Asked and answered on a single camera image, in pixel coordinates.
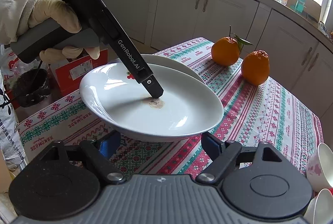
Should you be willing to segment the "left gloved hand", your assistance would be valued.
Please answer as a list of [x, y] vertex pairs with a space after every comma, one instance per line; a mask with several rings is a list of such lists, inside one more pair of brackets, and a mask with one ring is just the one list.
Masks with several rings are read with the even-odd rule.
[[[28, 19], [28, 27], [33, 28], [45, 20], [52, 18], [70, 33], [78, 33], [81, 25], [72, 9], [60, 0], [37, 0]], [[52, 64], [66, 59], [75, 59], [83, 49], [67, 46], [62, 51], [47, 49], [40, 52], [43, 62]]]

